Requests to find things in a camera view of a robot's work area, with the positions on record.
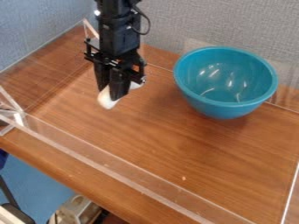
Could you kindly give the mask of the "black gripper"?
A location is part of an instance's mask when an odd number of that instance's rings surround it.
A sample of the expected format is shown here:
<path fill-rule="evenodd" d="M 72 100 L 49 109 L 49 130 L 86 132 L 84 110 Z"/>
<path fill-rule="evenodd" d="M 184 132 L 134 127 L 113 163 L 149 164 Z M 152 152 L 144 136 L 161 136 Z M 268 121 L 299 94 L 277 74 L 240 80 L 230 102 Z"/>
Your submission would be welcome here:
<path fill-rule="evenodd" d="M 144 82 L 145 60 L 140 47 L 141 16 L 129 12 L 122 17 L 97 17 L 98 39 L 84 39 L 84 58 L 94 68 L 97 90 L 109 87 L 112 101 L 128 94 L 130 81 Z"/>

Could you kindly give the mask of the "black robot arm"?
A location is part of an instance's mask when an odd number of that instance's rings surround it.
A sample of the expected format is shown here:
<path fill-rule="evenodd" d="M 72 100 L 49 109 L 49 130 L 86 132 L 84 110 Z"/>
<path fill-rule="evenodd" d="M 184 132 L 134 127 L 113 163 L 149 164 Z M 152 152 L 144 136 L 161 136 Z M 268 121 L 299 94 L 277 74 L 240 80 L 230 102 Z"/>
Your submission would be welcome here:
<path fill-rule="evenodd" d="M 141 0 L 94 0 L 97 3 L 98 40 L 85 38 L 84 58 L 93 64 L 97 90 L 106 91 L 112 102 L 120 100 L 130 85 L 145 83 L 145 60 L 137 50 L 141 18 L 150 22 L 137 8 Z"/>

